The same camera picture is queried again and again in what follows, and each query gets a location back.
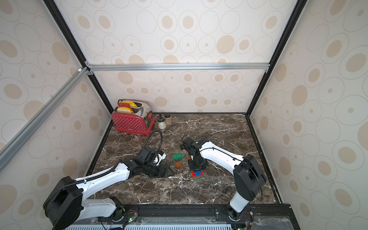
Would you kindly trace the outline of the red long lego brick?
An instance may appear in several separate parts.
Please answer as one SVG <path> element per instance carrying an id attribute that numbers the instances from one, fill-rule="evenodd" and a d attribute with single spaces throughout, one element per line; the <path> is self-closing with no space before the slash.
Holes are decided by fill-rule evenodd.
<path id="1" fill-rule="evenodd" d="M 195 175 L 195 173 L 196 173 L 196 172 L 192 172 L 192 177 L 193 177 L 193 178 L 195 178 L 195 177 L 199 177 L 199 176 L 196 176 L 196 175 Z"/>

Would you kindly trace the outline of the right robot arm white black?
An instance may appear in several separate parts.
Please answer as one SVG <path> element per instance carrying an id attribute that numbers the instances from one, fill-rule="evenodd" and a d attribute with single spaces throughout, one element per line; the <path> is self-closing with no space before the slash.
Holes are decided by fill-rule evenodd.
<path id="1" fill-rule="evenodd" d="M 251 154 L 241 156 L 231 153 L 205 137 L 196 141 L 186 138 L 182 141 L 181 149 L 189 154 L 188 166 L 193 177 L 202 176 L 209 161 L 233 175 L 236 192 L 228 204 L 227 213 L 231 220 L 240 220 L 245 207 L 262 193 L 266 184 L 266 176 L 256 158 Z"/>

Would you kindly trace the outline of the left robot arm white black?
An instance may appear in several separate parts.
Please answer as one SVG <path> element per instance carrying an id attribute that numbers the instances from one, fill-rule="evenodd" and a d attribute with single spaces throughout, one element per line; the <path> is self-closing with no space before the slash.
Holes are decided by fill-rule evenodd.
<path id="1" fill-rule="evenodd" d="M 59 180 L 45 203 L 45 215 L 53 229 L 64 230 L 74 222 L 93 217 L 112 217 L 119 209 L 117 199 L 106 198 L 88 201 L 95 193 L 134 176 L 165 178 L 174 175 L 171 166 L 163 163 L 166 155 L 162 150 L 144 147 L 139 155 L 119 160 L 113 167 L 101 172 L 71 179 Z"/>

